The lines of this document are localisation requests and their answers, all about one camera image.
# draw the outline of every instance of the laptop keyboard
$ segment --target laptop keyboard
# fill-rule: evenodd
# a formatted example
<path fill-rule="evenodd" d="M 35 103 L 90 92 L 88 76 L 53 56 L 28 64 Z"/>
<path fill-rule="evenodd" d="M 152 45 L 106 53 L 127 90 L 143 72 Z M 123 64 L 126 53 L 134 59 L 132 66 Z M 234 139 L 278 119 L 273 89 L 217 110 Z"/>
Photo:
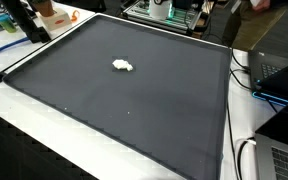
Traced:
<path fill-rule="evenodd" d="M 288 153 L 272 148 L 276 179 L 288 180 Z"/>
<path fill-rule="evenodd" d="M 272 74 L 278 72 L 279 70 L 281 69 L 267 64 L 262 64 L 262 72 L 264 78 L 271 76 Z"/>

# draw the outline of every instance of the person's hand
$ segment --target person's hand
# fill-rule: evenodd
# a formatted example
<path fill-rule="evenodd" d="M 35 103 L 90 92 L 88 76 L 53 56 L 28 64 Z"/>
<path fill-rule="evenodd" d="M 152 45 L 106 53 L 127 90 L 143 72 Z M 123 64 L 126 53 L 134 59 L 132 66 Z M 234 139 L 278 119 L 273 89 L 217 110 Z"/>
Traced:
<path fill-rule="evenodd" d="M 270 8 L 271 0 L 260 0 L 257 6 L 253 7 L 254 11 L 262 12 Z"/>

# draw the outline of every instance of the wire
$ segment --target wire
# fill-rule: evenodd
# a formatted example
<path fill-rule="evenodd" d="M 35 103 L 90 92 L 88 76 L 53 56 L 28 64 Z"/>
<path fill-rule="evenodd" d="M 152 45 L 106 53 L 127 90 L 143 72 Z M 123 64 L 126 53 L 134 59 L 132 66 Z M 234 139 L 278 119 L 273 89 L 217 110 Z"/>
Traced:
<path fill-rule="evenodd" d="M 266 101 L 268 102 L 268 104 L 272 107 L 272 109 L 274 110 L 275 113 L 277 113 L 277 110 L 276 108 L 274 107 L 274 105 L 271 103 L 271 101 L 267 100 Z"/>
<path fill-rule="evenodd" d="M 0 13 L 6 12 L 6 9 L 4 7 L 1 7 L 2 10 L 0 10 Z"/>
<path fill-rule="evenodd" d="M 238 78 L 235 76 L 235 74 L 234 74 L 234 72 L 232 71 L 232 69 L 230 69 L 230 72 L 231 72 L 231 74 L 233 75 L 233 77 L 235 78 L 235 80 L 237 81 L 237 83 L 238 83 L 240 86 L 242 86 L 242 87 L 245 88 L 245 89 L 252 90 L 251 88 L 245 86 L 244 84 L 242 84 L 242 83 L 238 80 Z"/>
<path fill-rule="evenodd" d="M 121 13 L 122 13 L 121 8 L 118 8 L 114 15 L 115 15 L 115 17 L 118 17 Z"/>
<path fill-rule="evenodd" d="M 214 36 L 214 37 L 216 37 L 218 40 L 220 40 L 220 42 L 221 42 L 222 45 L 224 45 L 224 46 L 226 46 L 226 47 L 229 48 L 229 46 L 227 46 L 227 45 L 224 43 L 224 41 L 223 41 L 220 37 L 218 37 L 217 35 L 212 34 L 212 33 L 209 33 L 209 34 L 207 34 L 206 36 L 207 36 L 207 37 L 209 37 L 209 36 Z"/>
<path fill-rule="evenodd" d="M 239 66 L 241 66 L 242 68 L 244 68 L 244 69 L 246 69 L 246 70 L 250 70 L 249 67 L 247 67 L 247 66 L 243 66 L 242 64 L 240 64 L 240 63 L 237 61 L 237 59 L 236 59 L 234 53 L 233 53 L 233 59 L 234 59 L 234 61 L 235 61 Z"/>
<path fill-rule="evenodd" d="M 242 152 L 243 152 L 245 145 L 249 142 L 248 140 L 254 140 L 254 137 L 247 138 L 247 140 L 241 144 L 237 153 L 237 169 L 238 169 L 240 180 L 242 180 L 241 157 L 242 157 Z"/>
<path fill-rule="evenodd" d="M 208 33 L 205 35 L 204 38 L 202 38 L 203 40 L 207 41 L 208 38 L 210 37 L 209 35 L 211 34 L 212 31 L 212 17 L 210 16 L 210 22 L 209 22 L 209 30 Z"/>
<path fill-rule="evenodd" d="M 237 71 L 241 71 L 241 72 L 243 72 L 245 74 L 248 74 L 248 71 L 245 70 L 245 69 L 234 69 L 232 72 L 234 73 L 234 72 L 237 72 Z"/>
<path fill-rule="evenodd" d="M 156 5 L 161 5 L 162 3 L 163 3 L 163 0 L 161 0 L 161 2 L 156 2 L 157 0 L 154 0 L 154 3 L 156 4 Z"/>
<path fill-rule="evenodd" d="M 186 22 L 186 18 L 187 18 L 187 13 L 188 13 L 188 11 L 189 11 L 189 10 L 186 10 L 186 12 L 185 12 L 185 16 L 184 16 L 184 23 L 185 23 L 187 29 L 189 30 L 190 27 L 188 26 L 188 24 L 187 24 L 187 22 Z"/>
<path fill-rule="evenodd" d="M 235 169 L 236 177 L 239 177 L 238 170 L 237 170 L 237 164 L 235 161 L 235 148 L 234 148 L 234 141 L 233 141 L 231 114 L 230 114 L 230 108 L 229 108 L 228 102 L 227 102 L 227 117 L 228 117 L 228 128 L 229 128 L 229 132 L 230 132 L 231 149 L 232 149 L 232 154 L 233 154 L 233 159 L 234 159 L 234 169 Z"/>

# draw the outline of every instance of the laptop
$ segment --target laptop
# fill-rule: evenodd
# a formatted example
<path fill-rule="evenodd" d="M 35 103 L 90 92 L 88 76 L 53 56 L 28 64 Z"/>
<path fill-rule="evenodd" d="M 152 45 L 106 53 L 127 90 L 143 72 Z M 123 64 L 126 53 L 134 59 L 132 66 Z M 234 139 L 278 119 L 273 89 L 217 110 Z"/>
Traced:
<path fill-rule="evenodd" d="M 288 105 L 255 132 L 259 180 L 288 180 Z"/>
<path fill-rule="evenodd" d="M 285 106 L 288 104 L 288 59 L 251 51 L 248 55 L 252 95 Z"/>

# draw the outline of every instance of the white object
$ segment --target white object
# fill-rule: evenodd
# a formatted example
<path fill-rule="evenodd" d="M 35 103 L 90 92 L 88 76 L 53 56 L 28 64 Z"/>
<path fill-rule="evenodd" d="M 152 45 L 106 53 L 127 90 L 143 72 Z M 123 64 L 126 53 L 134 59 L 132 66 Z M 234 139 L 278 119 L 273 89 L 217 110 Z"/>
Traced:
<path fill-rule="evenodd" d="M 251 0 L 253 7 L 256 7 L 259 2 L 260 2 L 260 0 Z"/>
<path fill-rule="evenodd" d="M 116 69 L 127 69 L 128 71 L 133 70 L 133 66 L 123 59 L 116 59 L 113 62 L 113 65 Z"/>
<path fill-rule="evenodd" d="M 39 12 L 36 13 L 37 17 L 43 22 L 47 30 L 53 31 L 64 26 L 72 25 L 71 19 L 61 8 L 54 8 L 54 15 L 50 17 L 44 17 Z"/>
<path fill-rule="evenodd" d="M 172 1 L 164 1 L 161 5 L 155 4 L 154 0 L 150 0 L 149 15 L 153 19 L 165 20 L 172 11 Z"/>

